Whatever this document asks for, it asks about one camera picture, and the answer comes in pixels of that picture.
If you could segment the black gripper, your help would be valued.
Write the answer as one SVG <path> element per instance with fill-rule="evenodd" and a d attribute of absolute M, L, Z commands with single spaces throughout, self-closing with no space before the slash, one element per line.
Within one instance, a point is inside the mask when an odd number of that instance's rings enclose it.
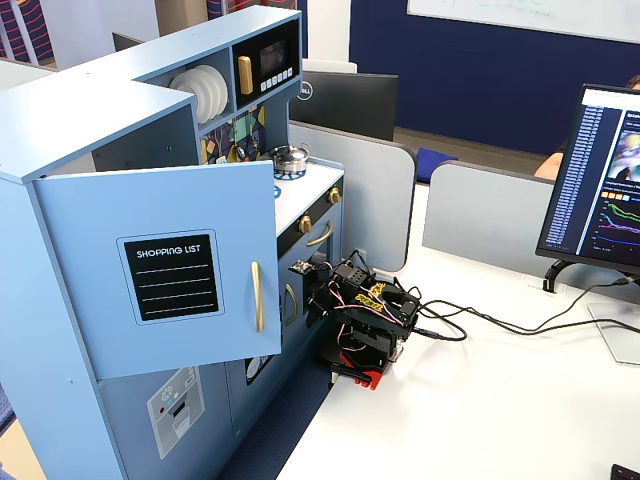
<path fill-rule="evenodd" d="M 311 288 L 311 296 L 305 301 L 305 324 L 311 328 L 318 319 L 324 320 L 329 314 L 329 306 L 341 306 L 340 285 L 334 280 L 332 270 L 318 272 L 318 280 Z"/>

